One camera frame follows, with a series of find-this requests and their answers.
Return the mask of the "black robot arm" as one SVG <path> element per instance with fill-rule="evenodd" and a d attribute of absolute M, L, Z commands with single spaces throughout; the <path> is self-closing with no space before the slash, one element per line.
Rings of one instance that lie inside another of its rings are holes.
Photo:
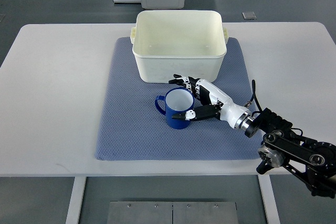
<path fill-rule="evenodd" d="M 335 145 L 305 137 L 301 129 L 268 108 L 245 117 L 240 128 L 248 138 L 259 130 L 264 132 L 257 173 L 283 167 L 313 196 L 335 198 Z"/>

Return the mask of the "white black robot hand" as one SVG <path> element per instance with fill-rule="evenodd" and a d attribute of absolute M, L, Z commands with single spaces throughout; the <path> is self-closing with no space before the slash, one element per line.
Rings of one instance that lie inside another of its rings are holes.
<path fill-rule="evenodd" d="M 245 106 L 237 105 L 232 98 L 211 82 L 173 75 L 169 84 L 177 84 L 188 89 L 193 97 L 200 101 L 201 106 L 172 115 L 173 119 L 185 121 L 202 121 L 216 118 L 226 121 L 230 127 L 246 131 L 253 122 L 252 113 Z"/>

